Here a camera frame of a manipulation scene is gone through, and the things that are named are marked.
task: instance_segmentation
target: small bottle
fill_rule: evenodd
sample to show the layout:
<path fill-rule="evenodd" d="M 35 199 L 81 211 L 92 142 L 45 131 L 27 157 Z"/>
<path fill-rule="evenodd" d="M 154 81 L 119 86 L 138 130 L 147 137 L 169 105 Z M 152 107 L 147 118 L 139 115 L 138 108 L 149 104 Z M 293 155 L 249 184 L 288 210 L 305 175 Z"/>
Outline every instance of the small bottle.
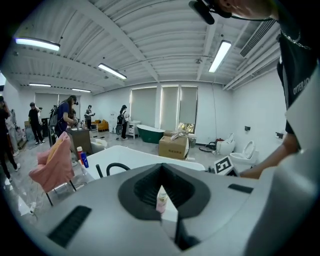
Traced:
<path fill-rule="evenodd" d="M 88 164 L 88 159 L 87 159 L 87 156 L 86 156 L 86 153 L 85 152 L 82 152 L 81 153 L 81 159 L 82 159 L 82 162 L 83 162 L 83 165 L 85 168 L 88 168 L 89 167 L 89 164 Z"/>
<path fill-rule="evenodd" d="M 160 187 L 158 197 L 156 199 L 156 210 L 163 214 L 166 211 L 168 195 L 163 186 Z"/>
<path fill-rule="evenodd" d="M 81 153 L 83 152 L 83 151 L 82 151 L 82 146 L 78 146 L 78 147 L 76 148 L 76 151 L 78 151 L 78 157 L 79 157 L 79 159 L 81 160 L 81 164 L 84 164 L 84 162 L 82 161 L 82 158 L 81 158 Z"/>

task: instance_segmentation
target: green bathtub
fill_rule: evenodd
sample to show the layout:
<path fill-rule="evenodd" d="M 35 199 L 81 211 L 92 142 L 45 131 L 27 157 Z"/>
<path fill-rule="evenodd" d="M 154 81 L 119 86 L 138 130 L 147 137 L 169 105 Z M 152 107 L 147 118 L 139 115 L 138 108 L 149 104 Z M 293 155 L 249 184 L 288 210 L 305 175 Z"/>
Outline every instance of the green bathtub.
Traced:
<path fill-rule="evenodd" d="M 160 139 L 164 136 L 164 130 L 156 129 L 143 124 L 136 126 L 142 141 L 147 143 L 159 144 Z"/>

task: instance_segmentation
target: floor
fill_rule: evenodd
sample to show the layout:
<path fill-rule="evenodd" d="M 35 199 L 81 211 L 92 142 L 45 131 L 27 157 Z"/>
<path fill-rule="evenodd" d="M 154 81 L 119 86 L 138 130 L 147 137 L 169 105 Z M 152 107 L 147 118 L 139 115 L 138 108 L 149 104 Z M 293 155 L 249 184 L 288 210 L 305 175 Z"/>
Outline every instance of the floor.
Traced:
<path fill-rule="evenodd" d="M 121 145 L 129 147 L 130 149 L 158 155 L 158 145 L 145 143 L 141 138 L 133 139 L 132 137 L 129 137 L 128 140 L 116 140 L 118 136 L 109 132 L 91 132 L 90 136 L 96 136 L 96 138 L 99 139 L 104 137 L 102 139 L 107 141 L 108 148 L 115 145 Z M 44 152 L 49 148 L 48 138 L 45 138 L 45 143 L 37 146 L 34 146 L 33 142 L 29 142 L 26 147 L 20 151 L 20 154 L 15 157 L 16 163 L 21 164 L 21 168 L 18 172 L 14 171 L 9 162 L 7 163 L 9 172 L 13 178 L 12 183 L 9 182 L 0 167 L 0 184 L 11 210 L 17 216 L 21 216 L 22 219 L 31 224 L 35 224 L 38 218 L 51 209 L 51 205 L 41 186 L 34 182 L 28 175 L 29 172 L 37 166 L 37 153 Z M 188 154 L 189 161 L 200 163 L 206 169 L 212 167 L 214 162 L 220 158 L 221 156 L 219 155 L 200 151 L 198 146 L 190 148 Z M 75 177 L 72 182 L 76 189 L 81 189 L 81 187 L 85 186 L 89 180 L 83 175 L 79 164 L 75 166 L 73 170 Z M 65 184 L 48 194 L 55 206 L 68 196 L 72 195 L 72 193 L 74 193 L 72 186 L 70 184 Z"/>

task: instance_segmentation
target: window blind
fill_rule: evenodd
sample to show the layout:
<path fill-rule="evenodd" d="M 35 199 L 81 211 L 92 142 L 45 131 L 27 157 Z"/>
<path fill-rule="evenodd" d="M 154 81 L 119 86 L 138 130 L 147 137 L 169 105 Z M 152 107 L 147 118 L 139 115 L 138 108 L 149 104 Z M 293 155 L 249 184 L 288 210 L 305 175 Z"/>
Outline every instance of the window blind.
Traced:
<path fill-rule="evenodd" d="M 179 122 L 195 124 L 197 114 L 197 87 L 181 87 Z"/>
<path fill-rule="evenodd" d="M 162 88 L 160 128 L 163 130 L 176 130 L 178 112 L 178 89 L 178 86 Z"/>
<path fill-rule="evenodd" d="M 131 120 L 155 127 L 157 88 L 133 89 L 131 96 Z"/>

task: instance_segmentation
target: black shirt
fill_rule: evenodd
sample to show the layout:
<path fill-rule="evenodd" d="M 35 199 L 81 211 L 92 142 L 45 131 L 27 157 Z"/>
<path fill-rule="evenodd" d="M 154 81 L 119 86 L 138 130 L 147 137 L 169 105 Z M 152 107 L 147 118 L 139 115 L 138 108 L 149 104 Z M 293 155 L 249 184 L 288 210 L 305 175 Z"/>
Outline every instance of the black shirt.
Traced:
<path fill-rule="evenodd" d="M 30 109 L 29 117 L 30 117 L 30 124 L 31 125 L 39 124 L 38 111 L 36 109 Z"/>
<path fill-rule="evenodd" d="M 3 108 L 0 108 L 0 134 L 6 134 L 8 132 L 6 126 L 6 119 L 8 118 L 9 114 Z"/>
<path fill-rule="evenodd" d="M 317 36 L 310 30 L 310 26 L 316 19 L 316 15 L 312 12 L 317 11 L 316 6 L 306 3 L 295 3 L 289 0 L 278 1 L 279 24 L 281 27 L 281 36 L 279 38 L 282 63 L 278 63 L 277 71 L 284 86 L 283 67 L 286 73 L 287 80 L 287 108 L 297 99 L 302 90 L 307 86 L 313 71 L 317 65 L 317 49 L 315 41 Z M 291 42 L 285 37 L 284 33 L 293 40 L 298 40 L 297 43 Z M 293 134 L 294 131 L 287 122 L 285 130 Z"/>

